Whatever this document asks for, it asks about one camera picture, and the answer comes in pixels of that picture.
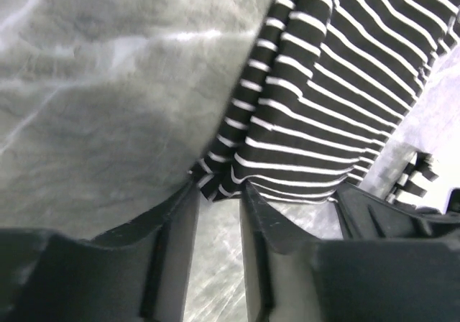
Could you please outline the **thin-striped black white tank top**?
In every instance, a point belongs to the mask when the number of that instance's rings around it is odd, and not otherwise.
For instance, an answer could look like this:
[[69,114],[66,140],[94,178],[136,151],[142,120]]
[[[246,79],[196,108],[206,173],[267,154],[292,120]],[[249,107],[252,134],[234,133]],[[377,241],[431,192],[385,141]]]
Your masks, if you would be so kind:
[[358,184],[459,43],[459,0],[272,0],[217,134],[191,168],[211,201],[250,181],[322,203]]

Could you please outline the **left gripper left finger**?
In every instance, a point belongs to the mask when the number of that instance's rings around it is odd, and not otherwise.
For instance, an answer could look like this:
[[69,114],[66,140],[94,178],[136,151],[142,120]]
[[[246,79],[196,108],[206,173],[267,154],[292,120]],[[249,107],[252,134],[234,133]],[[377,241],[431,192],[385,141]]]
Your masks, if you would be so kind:
[[181,321],[199,202],[188,183],[91,240],[2,229],[1,319]]

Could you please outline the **wide-striped black white tank top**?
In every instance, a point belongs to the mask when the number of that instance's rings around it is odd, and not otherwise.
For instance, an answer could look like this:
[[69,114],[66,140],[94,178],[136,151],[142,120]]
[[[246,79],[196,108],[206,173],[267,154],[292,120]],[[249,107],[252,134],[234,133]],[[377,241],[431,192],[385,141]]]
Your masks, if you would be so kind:
[[422,206],[423,198],[438,178],[438,162],[433,155],[414,152],[385,200],[395,205]]

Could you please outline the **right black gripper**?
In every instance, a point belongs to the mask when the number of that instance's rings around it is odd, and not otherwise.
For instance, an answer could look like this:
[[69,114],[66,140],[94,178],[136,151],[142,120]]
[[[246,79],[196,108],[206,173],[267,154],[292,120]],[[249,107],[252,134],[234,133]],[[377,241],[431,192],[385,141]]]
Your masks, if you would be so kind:
[[457,213],[392,205],[348,183],[333,197],[345,239],[435,239],[459,230]]

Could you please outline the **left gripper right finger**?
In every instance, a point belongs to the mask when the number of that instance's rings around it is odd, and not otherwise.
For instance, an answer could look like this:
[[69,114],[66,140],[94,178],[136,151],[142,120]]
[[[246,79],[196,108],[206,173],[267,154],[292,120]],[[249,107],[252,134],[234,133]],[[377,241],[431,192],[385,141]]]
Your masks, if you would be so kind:
[[459,319],[459,230],[435,239],[319,239],[251,183],[240,216],[251,321]]

